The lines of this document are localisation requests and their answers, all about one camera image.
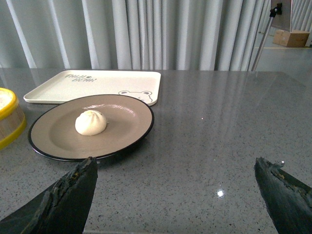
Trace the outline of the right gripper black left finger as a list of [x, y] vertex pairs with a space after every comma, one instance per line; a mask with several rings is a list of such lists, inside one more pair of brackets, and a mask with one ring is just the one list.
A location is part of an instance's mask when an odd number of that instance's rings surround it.
[[0, 222], [2, 234], [81, 234], [93, 201], [98, 165], [89, 157]]

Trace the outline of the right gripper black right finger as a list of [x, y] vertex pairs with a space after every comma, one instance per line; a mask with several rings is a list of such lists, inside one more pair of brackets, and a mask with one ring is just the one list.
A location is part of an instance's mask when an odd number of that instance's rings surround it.
[[280, 234], [312, 232], [312, 188], [260, 157], [255, 178], [273, 224]]

